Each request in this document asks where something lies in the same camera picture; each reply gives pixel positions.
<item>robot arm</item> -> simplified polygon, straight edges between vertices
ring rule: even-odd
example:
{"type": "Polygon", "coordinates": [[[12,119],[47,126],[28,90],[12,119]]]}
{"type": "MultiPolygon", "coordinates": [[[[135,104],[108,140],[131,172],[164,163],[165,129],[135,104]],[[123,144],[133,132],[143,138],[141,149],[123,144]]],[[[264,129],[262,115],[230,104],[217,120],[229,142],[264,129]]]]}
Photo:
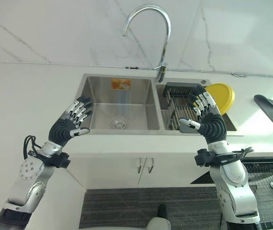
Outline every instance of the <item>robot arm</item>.
{"type": "Polygon", "coordinates": [[[230,150],[225,122],[212,96],[202,86],[193,88],[189,99],[198,121],[180,118],[179,122],[181,126],[197,130],[207,141],[208,150],[200,149],[195,160],[197,165],[210,166],[228,230],[261,230],[256,197],[248,185],[247,170],[240,161],[253,150],[230,150]]]}
{"type": "Polygon", "coordinates": [[[0,212],[0,230],[23,230],[26,227],[55,168],[67,168],[70,163],[68,154],[62,152],[63,147],[71,138],[89,133],[88,128],[80,126],[91,115],[91,107],[90,98],[80,97],[74,101],[51,127],[48,142],[42,147],[35,143],[35,137],[26,137],[25,160],[0,212]],[[27,153],[30,140],[32,151],[27,153]]]}

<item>yellow plate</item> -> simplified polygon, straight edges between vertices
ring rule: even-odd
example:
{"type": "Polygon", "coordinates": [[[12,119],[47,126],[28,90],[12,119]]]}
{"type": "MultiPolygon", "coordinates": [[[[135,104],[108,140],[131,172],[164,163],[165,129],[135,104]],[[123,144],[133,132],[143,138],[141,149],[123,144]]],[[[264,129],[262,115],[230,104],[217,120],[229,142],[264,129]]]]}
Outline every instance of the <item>yellow plate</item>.
{"type": "Polygon", "coordinates": [[[231,108],[235,95],[233,89],[229,85],[218,83],[209,85],[205,89],[214,98],[221,115],[225,114],[231,108]]]}

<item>silver cabinet handle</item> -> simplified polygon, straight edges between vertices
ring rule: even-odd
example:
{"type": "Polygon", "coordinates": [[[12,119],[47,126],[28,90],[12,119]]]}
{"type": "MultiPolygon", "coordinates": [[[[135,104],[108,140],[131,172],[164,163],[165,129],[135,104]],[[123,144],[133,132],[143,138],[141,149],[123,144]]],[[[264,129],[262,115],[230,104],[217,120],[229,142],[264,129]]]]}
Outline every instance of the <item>silver cabinet handle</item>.
{"type": "Polygon", "coordinates": [[[151,158],[151,166],[148,166],[148,172],[151,173],[151,171],[154,169],[155,161],[153,158],[151,158]]]}
{"type": "Polygon", "coordinates": [[[139,160],[140,160],[140,165],[137,168],[137,174],[140,174],[141,169],[142,169],[142,158],[139,158],[139,160]]]}

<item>cabinet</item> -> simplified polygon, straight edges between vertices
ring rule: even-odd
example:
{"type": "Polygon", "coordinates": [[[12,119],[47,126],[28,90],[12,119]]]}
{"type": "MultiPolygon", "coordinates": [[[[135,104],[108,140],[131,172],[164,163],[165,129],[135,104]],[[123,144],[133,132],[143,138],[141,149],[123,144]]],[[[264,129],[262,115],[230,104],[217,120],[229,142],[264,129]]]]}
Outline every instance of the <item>cabinet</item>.
{"type": "Polygon", "coordinates": [[[144,162],[140,158],[72,158],[68,170],[86,189],[132,188],[138,184],[144,162]]]}
{"type": "Polygon", "coordinates": [[[191,186],[192,181],[208,170],[209,168],[197,166],[194,157],[146,158],[139,185],[144,187],[191,186]]]}
{"type": "Polygon", "coordinates": [[[206,173],[194,157],[72,159],[70,173],[86,189],[182,187],[206,173]]]}

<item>faucet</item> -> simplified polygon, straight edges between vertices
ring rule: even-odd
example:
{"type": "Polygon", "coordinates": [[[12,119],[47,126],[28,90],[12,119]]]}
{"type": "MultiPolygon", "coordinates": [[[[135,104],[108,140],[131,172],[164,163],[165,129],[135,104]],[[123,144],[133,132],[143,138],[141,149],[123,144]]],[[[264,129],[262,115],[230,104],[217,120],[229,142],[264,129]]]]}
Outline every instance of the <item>faucet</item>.
{"type": "Polygon", "coordinates": [[[159,80],[159,82],[162,82],[163,78],[164,78],[164,74],[165,74],[165,72],[167,70],[167,63],[164,62],[165,51],[166,51],[167,42],[169,41],[170,35],[171,35],[171,21],[170,21],[170,18],[168,16],[168,14],[165,12],[165,10],[162,9],[160,6],[153,5],[153,4],[146,4],[146,5],[142,5],[142,6],[138,7],[138,8],[136,8],[127,17],[127,21],[126,21],[126,23],[125,23],[125,25],[123,27],[122,36],[126,36],[129,24],[132,21],[132,19],[138,13],[140,13],[142,11],[145,11],[145,10],[158,11],[160,14],[162,14],[162,16],[164,17],[164,21],[166,23],[166,37],[165,37],[165,40],[164,40],[161,60],[160,60],[160,63],[158,64],[158,66],[154,68],[154,69],[159,69],[158,74],[157,74],[157,79],[159,80]]]}

